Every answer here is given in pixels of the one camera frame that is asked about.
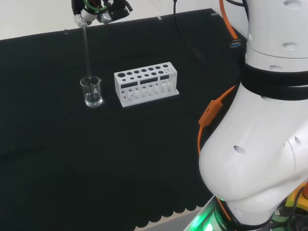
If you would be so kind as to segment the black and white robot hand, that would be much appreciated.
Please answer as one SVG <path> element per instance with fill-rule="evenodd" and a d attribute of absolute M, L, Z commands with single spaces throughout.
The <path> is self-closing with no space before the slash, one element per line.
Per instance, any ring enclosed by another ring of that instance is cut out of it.
<path fill-rule="evenodd" d="M 71 0 L 74 21 L 80 28 L 97 20 L 101 24 L 125 18 L 133 11 L 127 0 Z"/>

